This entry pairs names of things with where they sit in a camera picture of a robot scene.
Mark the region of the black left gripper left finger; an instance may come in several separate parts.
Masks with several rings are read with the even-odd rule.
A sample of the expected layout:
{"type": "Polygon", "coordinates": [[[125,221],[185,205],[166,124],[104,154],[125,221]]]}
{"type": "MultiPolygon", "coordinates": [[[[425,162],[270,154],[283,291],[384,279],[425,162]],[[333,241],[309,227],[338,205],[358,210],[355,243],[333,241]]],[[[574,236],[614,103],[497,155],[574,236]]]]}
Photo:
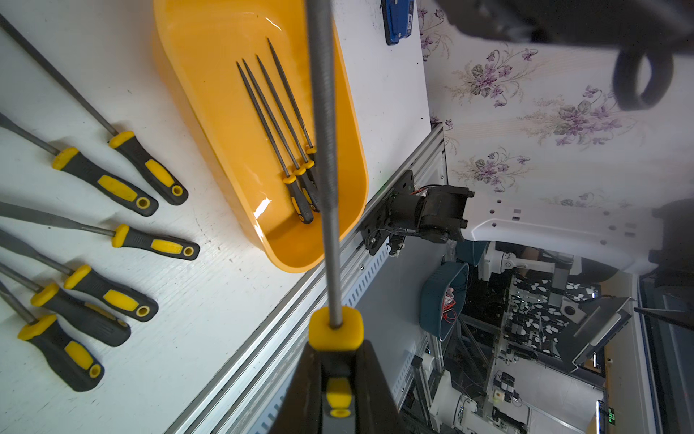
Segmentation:
{"type": "Polygon", "coordinates": [[[306,344],[270,434],[316,434],[322,418],[320,354],[306,344]]]}

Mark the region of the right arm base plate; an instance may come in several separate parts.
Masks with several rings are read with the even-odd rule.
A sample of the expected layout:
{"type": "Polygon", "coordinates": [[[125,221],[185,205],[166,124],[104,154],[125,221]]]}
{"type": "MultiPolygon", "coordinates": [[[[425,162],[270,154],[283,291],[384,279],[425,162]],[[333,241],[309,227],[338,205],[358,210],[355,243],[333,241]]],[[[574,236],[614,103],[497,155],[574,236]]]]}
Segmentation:
{"type": "Polygon", "coordinates": [[[408,237],[432,243],[462,242],[466,203],[475,193],[466,187],[427,184],[417,188],[407,170],[368,213],[360,226],[365,249],[374,256],[384,242],[397,254],[408,237]]]}

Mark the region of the yellow plastic storage box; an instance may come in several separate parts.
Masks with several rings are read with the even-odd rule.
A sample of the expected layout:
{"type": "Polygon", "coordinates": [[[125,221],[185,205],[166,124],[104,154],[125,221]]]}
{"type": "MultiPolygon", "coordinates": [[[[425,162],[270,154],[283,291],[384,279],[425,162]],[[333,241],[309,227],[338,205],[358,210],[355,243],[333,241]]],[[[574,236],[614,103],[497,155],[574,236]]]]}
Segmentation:
{"type": "Polygon", "coordinates": [[[256,58],[305,143],[269,38],[316,147],[304,3],[156,1],[153,8],[160,76],[242,230],[282,271],[312,269],[324,256],[321,224],[299,220],[285,187],[294,166],[256,58]]]}

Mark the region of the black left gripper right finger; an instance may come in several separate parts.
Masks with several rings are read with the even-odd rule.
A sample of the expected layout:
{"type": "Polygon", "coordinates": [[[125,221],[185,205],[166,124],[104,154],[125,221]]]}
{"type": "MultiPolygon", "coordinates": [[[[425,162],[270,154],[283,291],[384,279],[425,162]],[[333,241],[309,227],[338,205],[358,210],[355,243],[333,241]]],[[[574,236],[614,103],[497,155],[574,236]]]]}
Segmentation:
{"type": "Polygon", "coordinates": [[[354,359],[356,432],[408,433],[370,341],[365,340],[354,359]]]}

